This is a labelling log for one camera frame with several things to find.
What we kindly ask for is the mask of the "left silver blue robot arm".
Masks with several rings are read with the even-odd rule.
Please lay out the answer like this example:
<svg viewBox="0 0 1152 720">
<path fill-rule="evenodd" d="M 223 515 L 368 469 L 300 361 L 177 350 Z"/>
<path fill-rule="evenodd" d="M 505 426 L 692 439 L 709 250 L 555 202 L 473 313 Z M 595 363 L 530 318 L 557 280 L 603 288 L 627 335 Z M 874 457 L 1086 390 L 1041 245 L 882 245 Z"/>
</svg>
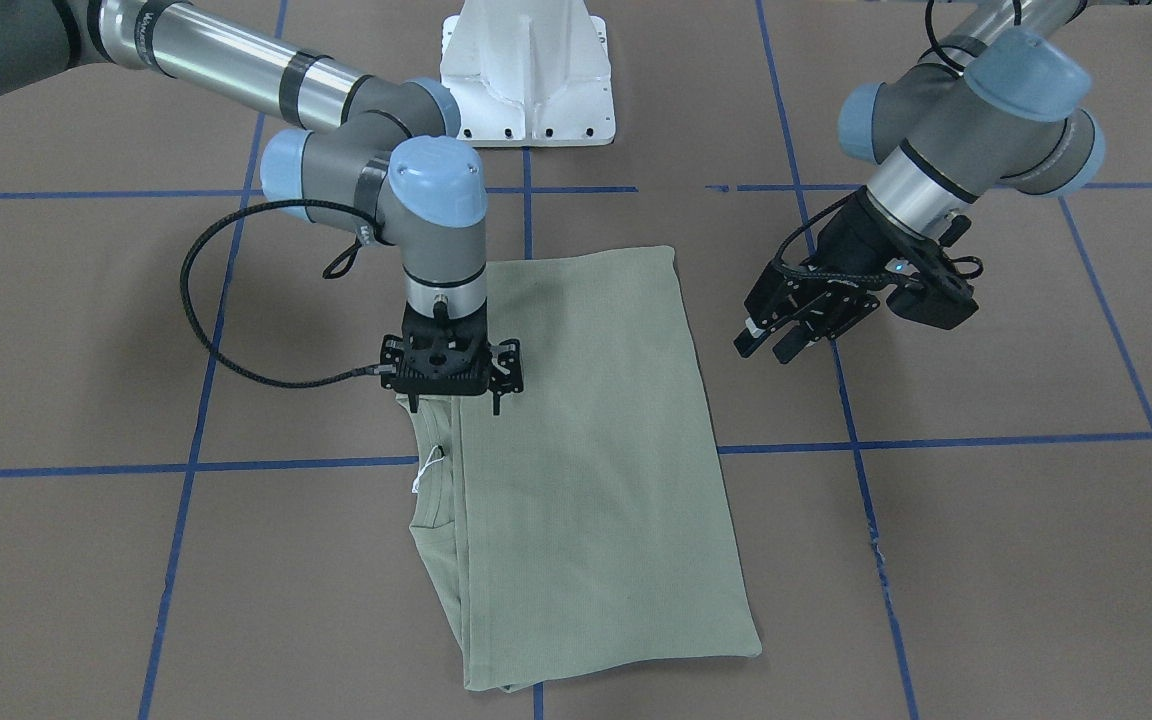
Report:
<svg viewBox="0 0 1152 720">
<path fill-rule="evenodd" d="M 736 338 L 742 356 L 768 338 L 780 363 L 836 340 L 879 306 L 950 331 L 977 311 L 973 256 L 948 250 L 968 209 L 998 184 L 1062 197 L 1094 179 L 1106 135 L 1082 100 L 1091 77 L 1049 36 L 1083 1 L 983 1 L 893 83 L 855 88 L 838 113 L 838 145 L 876 165 L 867 183 L 806 222 L 814 251 L 788 241 L 756 279 Z"/>
</svg>

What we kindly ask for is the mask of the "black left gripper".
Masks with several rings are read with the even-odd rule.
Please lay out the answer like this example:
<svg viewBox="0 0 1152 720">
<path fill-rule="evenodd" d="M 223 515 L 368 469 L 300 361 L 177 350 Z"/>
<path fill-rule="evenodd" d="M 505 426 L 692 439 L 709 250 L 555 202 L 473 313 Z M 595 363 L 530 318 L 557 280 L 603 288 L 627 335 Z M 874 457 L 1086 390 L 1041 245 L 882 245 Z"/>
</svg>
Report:
<svg viewBox="0 0 1152 720">
<path fill-rule="evenodd" d="M 896 222 L 867 191 L 832 202 L 791 232 L 751 288 L 748 318 L 733 346 L 750 357 L 783 327 L 772 353 L 788 364 L 814 343 L 840 336 L 878 306 L 893 314 L 950 331 L 977 313 L 972 281 L 982 273 L 973 256 L 946 253 L 972 227 L 957 211 L 940 237 L 929 238 Z"/>
</svg>

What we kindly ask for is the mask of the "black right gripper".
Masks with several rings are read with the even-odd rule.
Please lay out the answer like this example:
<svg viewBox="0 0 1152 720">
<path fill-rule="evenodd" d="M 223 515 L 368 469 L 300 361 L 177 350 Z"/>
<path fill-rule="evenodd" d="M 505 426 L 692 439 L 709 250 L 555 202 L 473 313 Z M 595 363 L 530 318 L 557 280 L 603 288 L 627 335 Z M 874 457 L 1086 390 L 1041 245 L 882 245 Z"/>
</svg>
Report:
<svg viewBox="0 0 1152 720">
<path fill-rule="evenodd" d="M 420 396 L 492 395 L 492 415 L 500 397 L 524 391 L 521 343 L 488 342 L 488 306 L 472 314 L 422 314 L 404 306 L 402 334 L 389 334 L 381 346 L 381 386 L 406 395 L 410 414 L 419 414 Z"/>
</svg>

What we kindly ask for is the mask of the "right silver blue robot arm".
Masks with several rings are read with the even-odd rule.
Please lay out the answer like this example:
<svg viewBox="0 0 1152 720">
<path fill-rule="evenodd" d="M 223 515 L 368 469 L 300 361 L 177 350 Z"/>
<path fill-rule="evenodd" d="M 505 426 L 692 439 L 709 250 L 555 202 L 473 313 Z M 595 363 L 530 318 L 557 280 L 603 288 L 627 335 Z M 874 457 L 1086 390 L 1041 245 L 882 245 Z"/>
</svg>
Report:
<svg viewBox="0 0 1152 720">
<path fill-rule="evenodd" d="M 521 343 L 488 338 L 488 195 L 448 88 L 385 81 L 189 1 L 0 1 L 0 96 L 97 61 L 182 79 L 287 123 L 262 151 L 265 200 L 211 223 L 180 270 L 185 318 L 218 364 L 276 386 L 229 359 L 202 327 L 191 295 L 197 256 L 228 225 L 289 210 L 355 237 L 325 278 L 343 276 L 362 247 L 378 243 L 397 247 L 406 287 L 401 332 L 384 338 L 379 363 L 301 388 L 376 376 L 411 414 L 420 397 L 524 391 Z"/>
</svg>

